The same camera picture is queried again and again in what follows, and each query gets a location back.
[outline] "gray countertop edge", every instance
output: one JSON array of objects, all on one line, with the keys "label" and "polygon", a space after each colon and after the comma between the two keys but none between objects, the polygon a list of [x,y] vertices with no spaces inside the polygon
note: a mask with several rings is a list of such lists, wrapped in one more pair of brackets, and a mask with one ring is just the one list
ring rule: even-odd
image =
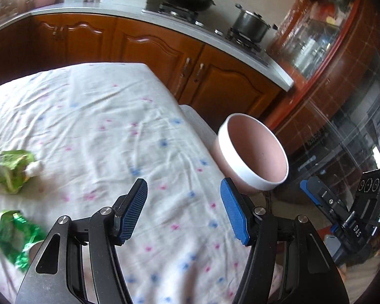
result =
[{"label": "gray countertop edge", "polygon": [[87,13],[87,14],[103,14],[110,16],[118,16],[124,18],[136,19],[147,23],[155,24],[167,29],[171,29],[182,34],[186,34],[204,43],[207,43],[227,54],[235,57],[236,59],[244,62],[246,65],[252,67],[262,75],[273,81],[281,89],[288,91],[293,86],[294,82],[290,76],[266,53],[262,53],[260,57],[268,63],[268,67],[256,60],[252,56],[246,54],[234,44],[224,40],[222,37],[215,35],[201,27],[188,24],[183,21],[170,19],[159,16],[157,14],[149,14],[142,12],[141,8],[133,6],[125,6],[113,3],[99,3],[99,4],[84,4],[84,3],[70,3],[70,4],[56,4],[46,6],[38,9],[30,10],[24,14],[16,15],[10,20],[0,24],[0,30],[29,16],[42,15],[42,14],[55,14],[55,13]]}]

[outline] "white bottle cap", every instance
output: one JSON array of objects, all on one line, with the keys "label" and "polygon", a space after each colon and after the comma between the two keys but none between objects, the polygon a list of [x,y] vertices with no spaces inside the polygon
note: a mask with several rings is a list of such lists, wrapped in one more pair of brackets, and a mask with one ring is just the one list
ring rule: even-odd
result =
[{"label": "white bottle cap", "polygon": [[26,168],[25,168],[25,176],[27,177],[34,177],[38,176],[43,169],[41,161],[35,161],[31,162]]}]

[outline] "screw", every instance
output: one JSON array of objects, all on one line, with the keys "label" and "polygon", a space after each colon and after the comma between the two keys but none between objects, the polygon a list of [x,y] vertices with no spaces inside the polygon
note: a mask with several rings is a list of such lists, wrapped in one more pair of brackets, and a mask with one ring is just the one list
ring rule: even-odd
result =
[{"label": "screw", "polygon": [[266,213],[266,209],[263,207],[256,207],[253,212],[255,215],[262,216]]},{"label": "screw", "polygon": [[300,223],[307,223],[308,222],[308,217],[307,216],[304,216],[304,215],[299,215],[298,216],[298,221]]},{"label": "screw", "polygon": [[59,223],[59,224],[65,224],[65,223],[67,223],[68,220],[69,220],[69,217],[67,217],[67,216],[62,216],[62,217],[59,217],[59,219],[58,219],[58,223]]},{"label": "screw", "polygon": [[108,215],[109,213],[111,213],[110,207],[104,207],[104,208],[101,208],[101,210],[100,210],[100,214],[102,214],[102,215]]}]

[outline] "green plastic packaging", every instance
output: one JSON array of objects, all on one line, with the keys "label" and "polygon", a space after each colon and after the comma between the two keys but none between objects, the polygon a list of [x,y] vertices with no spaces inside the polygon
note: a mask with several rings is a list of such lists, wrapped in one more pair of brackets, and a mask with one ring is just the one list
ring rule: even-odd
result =
[{"label": "green plastic packaging", "polygon": [[0,213],[0,250],[17,269],[29,268],[29,250],[47,235],[38,225],[26,220],[19,210]]},{"label": "green plastic packaging", "polygon": [[0,193],[17,194],[22,185],[40,171],[39,161],[29,151],[0,152]]}]

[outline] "stove burner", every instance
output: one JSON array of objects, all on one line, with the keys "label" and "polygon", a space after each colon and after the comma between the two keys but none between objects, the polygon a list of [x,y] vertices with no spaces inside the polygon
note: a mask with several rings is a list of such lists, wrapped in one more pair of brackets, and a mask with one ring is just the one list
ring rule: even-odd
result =
[{"label": "stove burner", "polygon": [[161,14],[168,15],[168,16],[173,16],[175,18],[184,20],[184,21],[192,23],[192,24],[197,23],[197,17],[199,16],[199,14],[195,11],[176,7],[176,6],[174,6],[172,4],[168,4],[168,3],[162,3],[159,6],[158,12]]},{"label": "stove burner", "polygon": [[230,28],[226,35],[226,38],[242,47],[242,49],[249,51],[253,54],[258,54],[262,51],[262,48],[257,42],[253,42],[250,38],[242,35],[238,31]]}]

